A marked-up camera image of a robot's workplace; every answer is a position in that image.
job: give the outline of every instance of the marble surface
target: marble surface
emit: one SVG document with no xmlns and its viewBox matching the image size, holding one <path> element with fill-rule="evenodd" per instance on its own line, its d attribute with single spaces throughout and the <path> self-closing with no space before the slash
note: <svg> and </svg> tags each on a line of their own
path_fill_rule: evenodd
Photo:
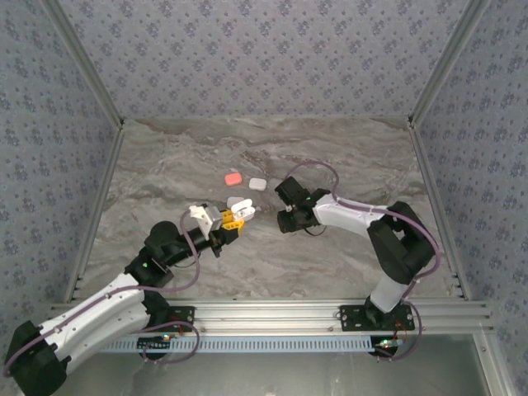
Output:
<svg viewBox="0 0 528 396">
<path fill-rule="evenodd" d="M 341 229 L 327 229 L 316 238 L 304 232 L 282 234 L 276 224 L 283 204 L 273 189 L 307 158 L 337 169 L 340 196 L 377 205 L 407 201 L 438 238 L 403 120 L 127 120 L 124 133 L 78 297 L 89 296 L 122 272 L 155 223 L 178 223 L 189 205 L 203 202 L 223 209 L 229 196 L 252 198 L 260 210 L 220 259 L 202 254 L 196 285 L 169 296 L 366 297 L 382 274 L 369 241 Z M 227 187 L 224 175 L 233 171 L 241 172 L 244 182 Z M 301 168 L 295 176 L 310 190 L 332 184 L 331 173 L 323 168 Z M 266 178 L 268 188 L 249 190 L 250 177 Z M 194 226 L 189 220 L 188 228 Z M 194 267 L 173 272 L 170 285 L 183 285 L 194 276 Z M 447 262 L 413 293 L 452 295 Z"/>
</svg>

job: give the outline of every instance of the robotic arm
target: robotic arm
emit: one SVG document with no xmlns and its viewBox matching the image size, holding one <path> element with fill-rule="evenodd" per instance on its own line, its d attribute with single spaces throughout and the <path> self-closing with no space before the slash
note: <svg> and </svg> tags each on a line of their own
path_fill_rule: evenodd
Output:
<svg viewBox="0 0 528 396">
<path fill-rule="evenodd" d="M 192 206 L 190 213 L 199 224 L 188 232 L 196 251 L 210 248 L 217 257 L 223 245 L 238 238 L 244 225 L 243 220 L 233 219 L 230 210 L 220 213 L 203 205 Z M 191 257 L 191 247 L 169 221 L 154 225 L 144 245 L 122 274 L 74 309 L 38 327 L 27 321 L 15 330 L 6 364 L 27 348 L 7 367 L 26 396 L 51 395 L 68 374 L 111 341 L 171 321 L 168 302 L 152 289 L 173 278 L 170 266 Z M 46 333 L 49 336 L 28 347 Z"/>
<path fill-rule="evenodd" d="M 435 254 L 426 237 L 413 226 L 381 213 L 400 214 L 423 227 L 410 206 L 403 202 L 387 207 L 342 198 L 336 200 L 328 190 L 317 189 L 310 193 L 293 177 L 287 177 L 275 191 L 287 208 L 277 215 L 282 233 L 327 225 L 370 239 L 384 274 L 365 302 L 365 316 L 379 329 L 394 323 L 394 310 L 414 277 Z M 401 238 L 396 234 L 399 232 L 403 232 Z"/>
</svg>

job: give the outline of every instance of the gray marble tabletop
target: gray marble tabletop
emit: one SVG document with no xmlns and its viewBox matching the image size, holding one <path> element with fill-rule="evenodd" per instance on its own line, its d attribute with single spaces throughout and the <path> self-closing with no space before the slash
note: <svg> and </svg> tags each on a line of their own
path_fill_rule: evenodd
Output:
<svg viewBox="0 0 528 396">
<path fill-rule="evenodd" d="M 273 189 L 307 158 L 338 170 L 340 196 L 377 205 L 408 202 L 438 239 L 403 120 L 127 120 L 124 134 L 77 297 L 89 296 L 122 272 L 158 221 L 177 224 L 189 205 L 204 202 L 224 208 L 229 196 L 252 198 L 259 209 L 255 218 L 220 259 L 211 252 L 202 254 L 196 285 L 169 296 L 366 297 L 382 274 L 369 241 L 341 229 L 311 237 L 304 232 L 282 234 L 277 226 L 276 213 L 283 204 Z M 224 175 L 233 171 L 243 174 L 243 184 L 227 187 Z M 295 176 L 310 190 L 332 185 L 331 173 L 320 167 L 302 168 Z M 250 177 L 267 179 L 267 189 L 249 190 Z M 194 226 L 188 220 L 187 227 Z M 183 285 L 194 276 L 194 267 L 173 272 L 170 285 Z M 414 294 L 454 294 L 450 273 L 444 259 Z"/>
</svg>

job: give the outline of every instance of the blue patterned wall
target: blue patterned wall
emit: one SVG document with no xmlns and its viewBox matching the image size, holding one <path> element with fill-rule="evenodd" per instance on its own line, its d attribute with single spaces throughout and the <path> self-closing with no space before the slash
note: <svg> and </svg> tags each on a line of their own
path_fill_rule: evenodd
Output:
<svg viewBox="0 0 528 396">
<path fill-rule="evenodd" d="M 64 295 L 114 131 L 40 4 L 2 0 L 0 15 L 4 356 L 14 327 Z"/>
<path fill-rule="evenodd" d="M 420 127 L 475 298 L 528 394 L 528 4 L 494 1 Z"/>
<path fill-rule="evenodd" d="M 60 0 L 124 118 L 408 115 L 467 0 Z"/>
</svg>

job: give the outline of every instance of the enclosure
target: enclosure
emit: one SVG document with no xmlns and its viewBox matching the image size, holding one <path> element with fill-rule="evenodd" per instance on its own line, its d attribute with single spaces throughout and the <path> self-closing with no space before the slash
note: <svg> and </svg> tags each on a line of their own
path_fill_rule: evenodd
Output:
<svg viewBox="0 0 528 396">
<path fill-rule="evenodd" d="M 394 394 L 528 393 L 523 2 L 0 7 L 4 355 L 19 324 L 111 283 L 156 223 L 178 224 L 190 205 L 228 209 L 230 196 L 256 208 L 219 257 L 201 253 L 193 287 L 163 294 L 196 309 L 193 360 L 151 367 L 129 335 L 57 394 L 382 394 L 383 376 Z M 402 349 L 421 340 L 406 360 L 376 365 L 366 352 L 379 332 L 347 332 L 338 316 L 384 274 L 369 239 L 280 231 L 274 189 L 306 160 L 335 168 L 345 199 L 408 203 L 438 242 L 440 266 L 409 296 L 423 324 L 405 331 Z M 225 185 L 231 172 L 242 184 Z M 336 181 L 313 165 L 294 176 L 310 191 Z M 252 177 L 266 189 L 249 189 Z M 167 287 L 195 270 L 172 268 Z"/>
</svg>

